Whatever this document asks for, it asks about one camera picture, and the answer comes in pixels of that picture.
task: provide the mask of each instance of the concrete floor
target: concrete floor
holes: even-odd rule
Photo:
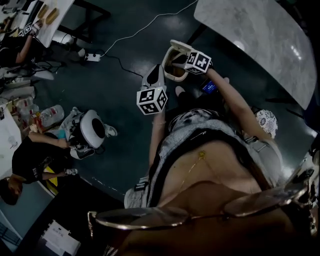
[[[106,50],[119,38],[133,35],[157,14],[175,13],[192,0],[87,0],[111,12],[94,30],[94,43],[85,45],[91,52]],[[121,59],[126,69],[145,75],[162,62],[170,40],[187,42],[199,23],[193,13],[196,5],[175,16],[159,17],[137,36],[118,42],[108,53]],[[73,6],[63,25],[75,28],[84,20],[83,9]],[[287,112],[300,112],[296,105],[268,103],[265,98],[288,97],[280,85],[236,46],[207,29],[193,44],[195,49],[212,57],[214,68],[244,96],[251,106],[271,110],[278,119],[276,142],[283,156],[286,173],[303,159],[315,133],[304,121]],[[203,78],[189,75],[183,82],[187,91],[199,93]],[[168,80],[169,109],[176,106],[174,88]],[[144,116],[136,106],[136,92],[141,78],[123,71],[116,59],[104,57],[100,62],[74,63],[59,70],[54,81],[36,84],[36,103],[41,109],[60,104],[66,115],[76,106],[80,110],[94,109],[102,119],[118,130],[118,137],[106,139],[105,153],[75,161],[80,175],[94,186],[117,199],[123,199],[127,189],[136,184],[148,170],[152,117]]]

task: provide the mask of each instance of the forearm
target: forearm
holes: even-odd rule
[[[47,143],[53,146],[59,146],[58,145],[58,140],[55,138],[51,138],[47,135],[37,133],[37,132],[31,132],[28,136],[32,142],[36,143]]]
[[[218,88],[242,130],[249,136],[255,136],[260,140],[270,140],[271,137],[261,128],[254,113],[240,93],[215,70],[210,68],[206,74]]]
[[[49,180],[49,179],[63,177],[63,176],[65,176],[64,172],[60,172],[60,173],[43,172],[42,173],[42,180],[46,181],[46,180]]]
[[[27,54],[29,52],[29,49],[31,47],[31,43],[32,43],[32,39],[33,37],[31,35],[28,35],[26,42],[21,50],[21,52],[19,52],[16,56],[16,63],[20,64],[23,63],[27,57]]]
[[[240,93],[226,82],[214,69],[209,68],[206,75],[215,84],[223,96],[231,112],[237,117],[243,111],[251,111],[249,105]]]
[[[157,114],[153,119],[151,143],[149,150],[149,167],[154,163],[157,148],[161,140],[165,136],[166,116],[165,112]]]

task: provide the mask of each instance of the sneaker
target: sneaker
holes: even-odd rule
[[[114,128],[113,126],[104,124],[104,132],[105,132],[105,136],[107,136],[108,138],[110,136],[117,136],[118,132],[116,130],[116,128]]]
[[[67,175],[77,175],[78,174],[78,170],[77,169],[66,169],[65,170],[65,174],[67,174]]]
[[[185,89],[183,89],[181,86],[177,86],[175,88],[175,94],[177,97],[179,97],[180,93],[183,93],[183,92],[185,92]]]

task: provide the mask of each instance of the blue object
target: blue object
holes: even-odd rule
[[[210,81],[202,88],[202,90],[207,94],[211,94],[212,92],[217,90],[217,87],[212,81]]]
[[[58,134],[57,134],[57,137],[58,139],[66,139],[66,132],[65,130],[61,129],[61,130],[58,130]]]

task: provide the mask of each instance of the food item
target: food item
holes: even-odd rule
[[[59,10],[57,8],[54,8],[52,12],[50,12],[49,15],[46,17],[45,23],[47,25],[52,24],[52,22],[54,22],[58,16],[59,16]]]
[[[48,10],[49,10],[49,6],[46,5],[46,4],[44,4],[44,5],[42,6],[41,10],[40,10],[39,13],[38,13],[38,18],[39,18],[39,19],[42,19],[42,18],[45,16],[45,14],[46,14],[46,12],[47,12]]]

